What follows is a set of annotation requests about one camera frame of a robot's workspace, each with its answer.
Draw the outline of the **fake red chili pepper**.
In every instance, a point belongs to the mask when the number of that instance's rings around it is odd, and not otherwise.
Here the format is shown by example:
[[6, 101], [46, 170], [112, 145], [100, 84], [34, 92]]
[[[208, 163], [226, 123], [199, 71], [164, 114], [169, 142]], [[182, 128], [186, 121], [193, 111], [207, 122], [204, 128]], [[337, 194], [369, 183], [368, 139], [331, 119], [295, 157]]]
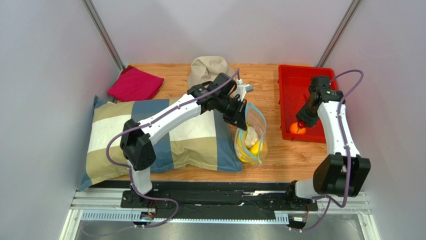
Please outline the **fake red chili pepper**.
[[299, 120], [297, 122], [298, 129], [304, 129], [306, 127], [306, 123], [303, 120]]

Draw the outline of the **fake orange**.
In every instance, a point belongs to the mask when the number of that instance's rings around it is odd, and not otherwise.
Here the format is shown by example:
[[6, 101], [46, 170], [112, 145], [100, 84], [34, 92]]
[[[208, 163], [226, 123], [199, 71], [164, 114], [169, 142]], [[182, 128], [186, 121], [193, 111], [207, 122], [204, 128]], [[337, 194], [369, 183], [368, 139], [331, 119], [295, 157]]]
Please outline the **fake orange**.
[[300, 127], [298, 122], [294, 122], [289, 126], [289, 133], [293, 135], [305, 135], [307, 129], [305, 127]]

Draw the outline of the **clear zip top bag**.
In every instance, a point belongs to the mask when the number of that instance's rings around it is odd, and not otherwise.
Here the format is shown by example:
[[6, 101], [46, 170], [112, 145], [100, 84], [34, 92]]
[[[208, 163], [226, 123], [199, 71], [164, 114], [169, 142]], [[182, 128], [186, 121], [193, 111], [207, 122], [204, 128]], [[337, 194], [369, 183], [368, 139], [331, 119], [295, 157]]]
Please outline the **clear zip top bag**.
[[245, 117], [247, 130], [239, 128], [236, 130], [234, 150], [242, 163], [261, 167], [268, 154], [267, 121], [262, 112], [252, 103], [247, 104]]

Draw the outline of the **fake banana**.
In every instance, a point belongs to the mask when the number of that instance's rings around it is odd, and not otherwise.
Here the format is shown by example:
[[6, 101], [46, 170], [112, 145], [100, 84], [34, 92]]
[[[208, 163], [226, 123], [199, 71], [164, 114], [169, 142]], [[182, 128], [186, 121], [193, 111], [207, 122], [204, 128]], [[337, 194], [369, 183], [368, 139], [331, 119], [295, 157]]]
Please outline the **fake banana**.
[[245, 136], [246, 134], [243, 133], [242, 131], [239, 131], [239, 133], [237, 133], [235, 136], [234, 148], [235, 148], [236, 156], [241, 162], [249, 164], [251, 166], [261, 165], [262, 161], [260, 160], [259, 155], [258, 157], [252, 155], [249, 152], [249, 149], [245, 146], [245, 143], [244, 143]]

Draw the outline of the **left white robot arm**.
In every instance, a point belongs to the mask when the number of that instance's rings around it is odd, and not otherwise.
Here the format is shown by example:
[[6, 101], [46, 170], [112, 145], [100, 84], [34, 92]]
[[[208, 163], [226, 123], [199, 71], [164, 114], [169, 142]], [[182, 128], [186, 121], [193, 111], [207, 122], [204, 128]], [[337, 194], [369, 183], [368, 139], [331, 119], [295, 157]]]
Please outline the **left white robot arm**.
[[152, 190], [150, 167], [156, 160], [154, 145], [170, 131], [205, 112], [222, 114], [225, 123], [247, 129], [245, 95], [253, 91], [239, 74], [220, 73], [213, 81], [193, 85], [178, 101], [152, 117], [123, 126], [120, 148], [130, 171], [128, 202], [141, 204]]

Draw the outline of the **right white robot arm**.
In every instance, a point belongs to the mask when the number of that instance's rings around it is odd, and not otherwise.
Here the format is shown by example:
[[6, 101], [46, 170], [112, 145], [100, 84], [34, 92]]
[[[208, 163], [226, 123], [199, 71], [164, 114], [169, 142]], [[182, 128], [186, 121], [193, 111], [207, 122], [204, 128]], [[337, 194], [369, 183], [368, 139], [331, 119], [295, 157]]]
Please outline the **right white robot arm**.
[[342, 197], [337, 205], [346, 206], [348, 198], [356, 197], [371, 169], [369, 158], [361, 156], [347, 123], [346, 95], [331, 88], [332, 80], [319, 75], [311, 78], [306, 103], [296, 114], [305, 128], [321, 122], [327, 156], [316, 168], [312, 178], [294, 180], [287, 188], [290, 206], [311, 203], [322, 197]]

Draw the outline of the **fake white cauliflower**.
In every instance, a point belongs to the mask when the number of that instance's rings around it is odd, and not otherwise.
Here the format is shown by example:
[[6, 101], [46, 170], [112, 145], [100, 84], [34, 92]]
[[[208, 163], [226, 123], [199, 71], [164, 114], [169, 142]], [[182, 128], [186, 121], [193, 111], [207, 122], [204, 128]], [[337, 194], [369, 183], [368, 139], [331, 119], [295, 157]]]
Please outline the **fake white cauliflower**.
[[245, 146], [248, 149], [250, 149], [258, 141], [259, 141], [259, 135], [258, 135], [258, 133], [256, 132], [256, 130], [255, 130], [254, 127], [249, 126], [247, 128], [246, 135], [245, 135], [245, 138], [244, 138], [244, 144], [245, 144]]

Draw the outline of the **red plastic bin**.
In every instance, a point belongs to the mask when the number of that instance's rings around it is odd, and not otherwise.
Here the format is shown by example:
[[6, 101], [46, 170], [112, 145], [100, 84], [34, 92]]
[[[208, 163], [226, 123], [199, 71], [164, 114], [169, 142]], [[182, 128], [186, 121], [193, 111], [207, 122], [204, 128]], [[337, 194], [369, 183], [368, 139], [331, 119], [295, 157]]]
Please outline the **red plastic bin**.
[[317, 76], [335, 77], [331, 68], [280, 65], [278, 67], [279, 104], [281, 115], [282, 138], [289, 141], [325, 143], [325, 133], [321, 121], [316, 126], [306, 129], [304, 134], [294, 134], [298, 122], [296, 114], [305, 105], [309, 98], [311, 79]]

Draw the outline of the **plaid pillow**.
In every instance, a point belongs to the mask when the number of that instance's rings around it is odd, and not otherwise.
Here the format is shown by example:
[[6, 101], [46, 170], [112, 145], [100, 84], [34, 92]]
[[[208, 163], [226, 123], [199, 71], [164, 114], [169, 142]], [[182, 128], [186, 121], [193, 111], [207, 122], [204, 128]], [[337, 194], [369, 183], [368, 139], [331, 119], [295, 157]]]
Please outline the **plaid pillow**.
[[[123, 131], [126, 121], [133, 119], [138, 122], [149, 118], [177, 100], [172, 98], [113, 103], [96, 96], [93, 101], [85, 173], [78, 191], [127, 175], [127, 168], [108, 161], [107, 144]], [[216, 110], [207, 111], [177, 126], [153, 148], [156, 160], [150, 167], [152, 173], [164, 173], [187, 165], [220, 172], [240, 172], [243, 169], [234, 150], [231, 131], [223, 121], [222, 114]]]

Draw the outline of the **beige bucket hat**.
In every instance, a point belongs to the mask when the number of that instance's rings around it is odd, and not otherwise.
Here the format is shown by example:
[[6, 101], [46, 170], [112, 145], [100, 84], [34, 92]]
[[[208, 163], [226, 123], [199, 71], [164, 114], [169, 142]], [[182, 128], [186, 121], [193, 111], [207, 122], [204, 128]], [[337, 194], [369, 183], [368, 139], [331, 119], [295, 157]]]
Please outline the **beige bucket hat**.
[[200, 56], [193, 60], [190, 68], [191, 71], [187, 78], [188, 89], [204, 82], [214, 81], [220, 73], [225, 73], [229, 77], [235, 73], [221, 56]]

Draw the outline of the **magenta folded cloth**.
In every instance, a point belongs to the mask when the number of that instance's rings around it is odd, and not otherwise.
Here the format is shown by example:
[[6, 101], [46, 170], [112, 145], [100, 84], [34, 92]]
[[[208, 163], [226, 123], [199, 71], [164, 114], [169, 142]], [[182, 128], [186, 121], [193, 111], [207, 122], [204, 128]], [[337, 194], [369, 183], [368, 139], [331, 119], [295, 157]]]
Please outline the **magenta folded cloth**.
[[106, 93], [121, 102], [151, 100], [158, 94], [163, 82], [164, 78], [128, 65]]

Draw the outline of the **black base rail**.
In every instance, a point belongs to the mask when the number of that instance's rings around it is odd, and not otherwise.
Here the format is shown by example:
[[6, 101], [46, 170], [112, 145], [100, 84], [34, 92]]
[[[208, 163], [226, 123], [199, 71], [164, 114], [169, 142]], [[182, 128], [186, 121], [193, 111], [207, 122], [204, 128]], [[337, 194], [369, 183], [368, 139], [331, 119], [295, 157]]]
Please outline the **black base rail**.
[[286, 182], [154, 181], [149, 199], [125, 190], [120, 207], [150, 210], [157, 219], [177, 212], [175, 220], [274, 220], [279, 211], [319, 212], [311, 200], [288, 195], [289, 188]]

